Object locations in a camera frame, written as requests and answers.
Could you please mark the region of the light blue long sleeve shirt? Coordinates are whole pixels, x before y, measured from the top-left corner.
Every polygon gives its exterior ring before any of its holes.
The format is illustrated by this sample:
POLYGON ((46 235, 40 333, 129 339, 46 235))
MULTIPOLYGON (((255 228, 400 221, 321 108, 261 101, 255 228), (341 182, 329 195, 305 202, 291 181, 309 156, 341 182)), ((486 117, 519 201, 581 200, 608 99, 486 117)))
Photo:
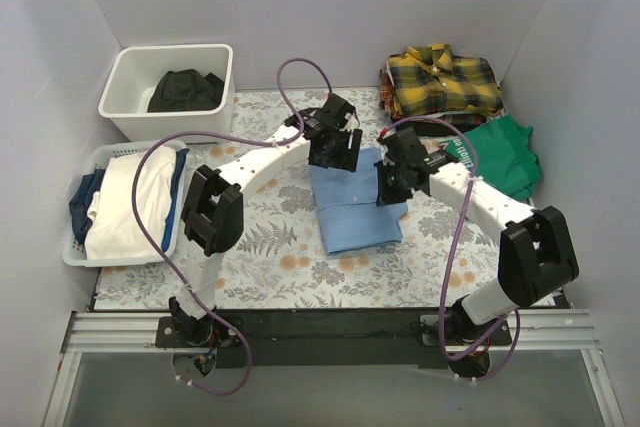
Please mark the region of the light blue long sleeve shirt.
POLYGON ((359 152, 355 172, 310 168, 319 228, 327 254, 400 242, 400 219, 405 203, 379 206, 375 164, 382 159, 376 147, 359 152))

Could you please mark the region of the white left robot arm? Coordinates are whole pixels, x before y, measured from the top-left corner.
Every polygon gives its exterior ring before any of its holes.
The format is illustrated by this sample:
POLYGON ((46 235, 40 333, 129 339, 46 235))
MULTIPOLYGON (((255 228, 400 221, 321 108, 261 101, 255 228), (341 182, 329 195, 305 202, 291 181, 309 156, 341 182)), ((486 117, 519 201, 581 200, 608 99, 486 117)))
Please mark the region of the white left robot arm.
POLYGON ((354 172, 361 139, 356 108, 331 93, 322 107, 286 119, 257 148, 218 168, 203 165, 194 172, 182 220, 195 254, 184 267, 187 283, 177 296, 186 313, 178 334, 188 345, 200 347, 212 337, 213 324, 206 311, 215 304, 224 254, 243 235, 249 198, 286 169, 303 162, 354 172))

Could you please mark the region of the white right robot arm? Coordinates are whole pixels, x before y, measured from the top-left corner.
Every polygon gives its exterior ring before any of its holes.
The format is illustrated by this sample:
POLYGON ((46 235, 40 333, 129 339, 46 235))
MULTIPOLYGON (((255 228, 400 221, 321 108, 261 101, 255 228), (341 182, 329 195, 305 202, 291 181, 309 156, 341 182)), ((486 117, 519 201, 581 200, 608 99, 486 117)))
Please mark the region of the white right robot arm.
POLYGON ((429 153, 413 129, 383 131, 376 163, 380 206, 402 203, 420 191, 454 208, 499 247, 497 276, 454 304, 454 336, 475 344, 489 322, 529 307, 579 275, 565 216, 514 200, 471 172, 453 154, 429 153))

